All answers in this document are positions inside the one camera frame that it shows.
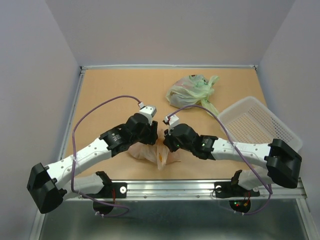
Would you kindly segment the white banana-print plastic bag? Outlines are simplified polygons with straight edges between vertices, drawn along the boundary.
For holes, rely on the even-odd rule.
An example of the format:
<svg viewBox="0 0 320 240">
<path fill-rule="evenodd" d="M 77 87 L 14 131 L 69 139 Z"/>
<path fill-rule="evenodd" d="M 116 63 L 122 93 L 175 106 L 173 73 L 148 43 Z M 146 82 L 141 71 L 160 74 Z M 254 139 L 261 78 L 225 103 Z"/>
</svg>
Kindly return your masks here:
<svg viewBox="0 0 320 240">
<path fill-rule="evenodd" d="M 157 140 L 154 145 L 143 143 L 135 143 L 128 149 L 128 153 L 137 160 L 148 160 L 156 164 L 158 170 L 164 169 L 165 166 L 180 162 L 180 154 L 170 152 L 169 148 L 164 145 L 165 133 L 164 129 L 157 130 Z"/>
</svg>

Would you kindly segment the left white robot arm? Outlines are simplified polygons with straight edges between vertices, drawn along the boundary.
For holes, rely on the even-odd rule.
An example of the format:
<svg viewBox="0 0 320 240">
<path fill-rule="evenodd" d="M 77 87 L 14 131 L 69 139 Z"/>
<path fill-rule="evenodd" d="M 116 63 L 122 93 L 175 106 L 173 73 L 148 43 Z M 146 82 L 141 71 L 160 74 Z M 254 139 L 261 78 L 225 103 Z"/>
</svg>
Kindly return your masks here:
<svg viewBox="0 0 320 240">
<path fill-rule="evenodd" d="M 60 161 L 44 166 L 34 165 L 30 170 L 27 190 L 42 214 L 56 209 L 64 200 L 82 196 L 96 201 L 98 198 L 120 197 L 120 185 L 114 186 L 104 171 L 88 177 L 77 175 L 101 161 L 126 152 L 132 145 L 154 145 L 158 138 L 155 111 L 146 106 L 120 124 L 96 138 L 92 143 Z"/>
</svg>

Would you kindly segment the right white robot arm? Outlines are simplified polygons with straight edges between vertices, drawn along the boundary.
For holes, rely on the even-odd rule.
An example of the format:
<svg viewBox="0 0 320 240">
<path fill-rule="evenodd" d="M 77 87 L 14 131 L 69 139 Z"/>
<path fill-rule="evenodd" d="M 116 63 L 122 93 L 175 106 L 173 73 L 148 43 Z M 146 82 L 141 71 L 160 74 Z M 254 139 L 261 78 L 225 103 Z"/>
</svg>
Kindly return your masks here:
<svg viewBox="0 0 320 240">
<path fill-rule="evenodd" d="M 201 160 L 244 162 L 250 171 L 238 170 L 231 179 L 235 195 L 259 186 L 277 184 L 287 189 L 298 186 L 302 157 L 281 139 L 271 143 L 230 142 L 211 135 L 199 135 L 181 123 L 164 131 L 164 145 L 170 152 L 185 150 Z"/>
</svg>

